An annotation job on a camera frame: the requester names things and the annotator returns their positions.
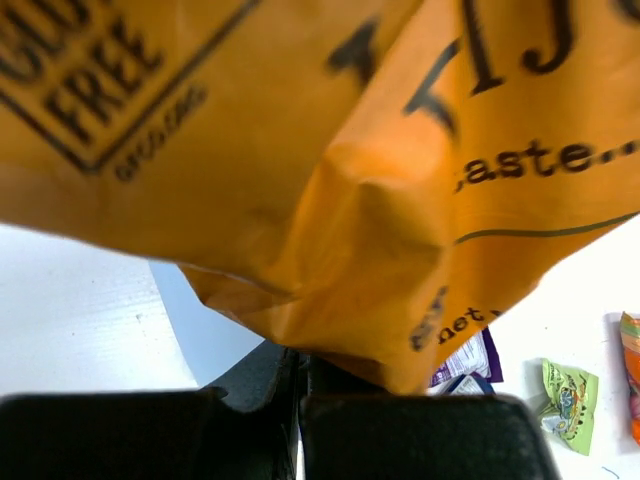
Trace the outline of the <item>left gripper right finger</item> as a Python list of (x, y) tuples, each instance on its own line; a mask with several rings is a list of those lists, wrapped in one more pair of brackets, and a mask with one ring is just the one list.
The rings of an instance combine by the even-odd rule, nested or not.
[(555, 479), (527, 406), (505, 395), (393, 395), (302, 355), (308, 479)]

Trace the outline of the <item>blue snack bag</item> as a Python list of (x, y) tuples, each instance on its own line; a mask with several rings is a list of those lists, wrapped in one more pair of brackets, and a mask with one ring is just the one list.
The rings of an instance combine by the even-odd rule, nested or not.
[(467, 374), (453, 380), (446, 388), (447, 395), (493, 395), (495, 393), (491, 384), (481, 376)]

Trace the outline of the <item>green candy packet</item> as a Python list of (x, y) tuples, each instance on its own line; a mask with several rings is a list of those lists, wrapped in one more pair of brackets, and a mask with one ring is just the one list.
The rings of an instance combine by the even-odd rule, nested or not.
[(589, 456), (599, 377), (544, 359), (542, 383), (548, 398), (538, 414), (542, 430), (561, 439), (572, 451)]

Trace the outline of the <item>orange snack bag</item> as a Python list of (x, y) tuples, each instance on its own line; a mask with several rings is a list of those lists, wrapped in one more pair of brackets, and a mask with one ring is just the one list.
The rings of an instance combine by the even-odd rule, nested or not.
[(640, 442), (639, 421), (639, 381), (640, 381), (640, 340), (639, 319), (623, 312), (620, 319), (620, 338), (623, 347), (624, 364), (629, 384), (629, 406), (631, 412), (631, 435)]

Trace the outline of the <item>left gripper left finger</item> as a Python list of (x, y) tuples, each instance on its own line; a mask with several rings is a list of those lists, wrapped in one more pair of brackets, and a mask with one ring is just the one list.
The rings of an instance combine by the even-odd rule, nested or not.
[(261, 344), (196, 390), (1, 400), (4, 479), (293, 479), (299, 356)]

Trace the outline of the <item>purple candy bag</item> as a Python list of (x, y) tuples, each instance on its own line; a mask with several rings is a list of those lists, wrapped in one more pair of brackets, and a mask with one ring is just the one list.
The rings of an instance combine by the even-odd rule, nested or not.
[(437, 387), (469, 374), (477, 374), (489, 383), (504, 381), (500, 357), (488, 328), (454, 352), (432, 375), (429, 386)]

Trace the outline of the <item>orange-yellow chips bag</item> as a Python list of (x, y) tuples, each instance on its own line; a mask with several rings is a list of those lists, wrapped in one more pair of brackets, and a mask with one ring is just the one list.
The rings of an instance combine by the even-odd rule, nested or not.
[(1, 219), (414, 393), (639, 212), (635, 1), (5, 1)]

